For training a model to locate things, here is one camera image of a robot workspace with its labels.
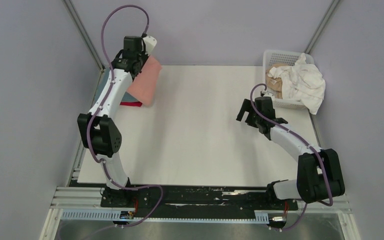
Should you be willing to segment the salmon pink t-shirt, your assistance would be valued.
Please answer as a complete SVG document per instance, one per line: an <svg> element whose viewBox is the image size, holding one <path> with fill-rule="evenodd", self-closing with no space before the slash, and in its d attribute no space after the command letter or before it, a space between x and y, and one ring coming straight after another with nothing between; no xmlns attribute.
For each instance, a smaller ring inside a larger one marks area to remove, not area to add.
<svg viewBox="0 0 384 240"><path fill-rule="evenodd" d="M154 101L157 81L162 68L160 62L151 55L144 64L141 73L135 77L132 85L126 92L143 105L147 107L151 106Z"/></svg>

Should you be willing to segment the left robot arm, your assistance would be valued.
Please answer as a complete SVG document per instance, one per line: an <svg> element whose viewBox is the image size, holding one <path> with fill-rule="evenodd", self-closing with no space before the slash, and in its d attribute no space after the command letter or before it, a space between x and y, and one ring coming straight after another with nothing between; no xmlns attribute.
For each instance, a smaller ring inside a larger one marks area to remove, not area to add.
<svg viewBox="0 0 384 240"><path fill-rule="evenodd" d="M133 193L129 190L130 180L119 156L122 134L113 118L127 89L142 72L148 58L144 36L124 37L122 50L109 63L108 79L97 102L88 113L77 117L82 143L103 170L104 193L114 194L114 201L121 207L132 203Z"/></svg>

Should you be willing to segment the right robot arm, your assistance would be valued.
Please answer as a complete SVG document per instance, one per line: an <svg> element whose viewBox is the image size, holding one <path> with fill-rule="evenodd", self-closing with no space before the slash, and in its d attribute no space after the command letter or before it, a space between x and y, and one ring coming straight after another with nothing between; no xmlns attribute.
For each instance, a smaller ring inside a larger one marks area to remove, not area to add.
<svg viewBox="0 0 384 240"><path fill-rule="evenodd" d="M273 181L267 185L265 201L270 208L278 209L286 200L331 206L334 197L345 194L338 153L331 148L314 146L300 136L284 118L276 116L270 97L244 99L236 120L257 128L297 162L296 179Z"/></svg>

